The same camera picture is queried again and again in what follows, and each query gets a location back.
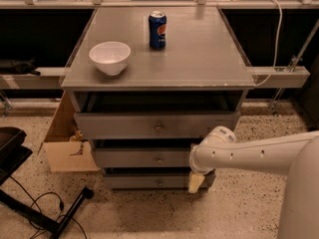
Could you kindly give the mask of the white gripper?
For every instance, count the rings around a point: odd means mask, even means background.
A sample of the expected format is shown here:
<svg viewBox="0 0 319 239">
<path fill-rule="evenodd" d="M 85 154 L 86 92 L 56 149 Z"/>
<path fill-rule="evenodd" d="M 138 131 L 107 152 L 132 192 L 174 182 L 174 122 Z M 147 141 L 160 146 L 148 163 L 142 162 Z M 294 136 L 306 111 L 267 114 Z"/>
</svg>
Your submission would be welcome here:
<svg viewBox="0 0 319 239">
<path fill-rule="evenodd" d="M 190 148 L 189 166 L 192 172 L 188 179 L 188 192 L 197 193 L 204 176 L 217 168 L 215 151 L 217 144 L 193 144 Z"/>
</svg>

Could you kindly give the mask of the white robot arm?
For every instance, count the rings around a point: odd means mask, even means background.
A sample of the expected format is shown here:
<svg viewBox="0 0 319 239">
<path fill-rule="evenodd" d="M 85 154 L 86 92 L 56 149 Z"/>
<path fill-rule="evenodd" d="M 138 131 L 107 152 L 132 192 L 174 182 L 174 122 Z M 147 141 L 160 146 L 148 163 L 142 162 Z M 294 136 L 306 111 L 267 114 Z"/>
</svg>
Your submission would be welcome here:
<svg viewBox="0 0 319 239">
<path fill-rule="evenodd" d="M 216 168 L 285 175 L 277 239 L 319 239 L 319 131 L 237 142 L 232 130 L 214 128 L 189 155 L 188 191 L 196 193 Z"/>
</svg>

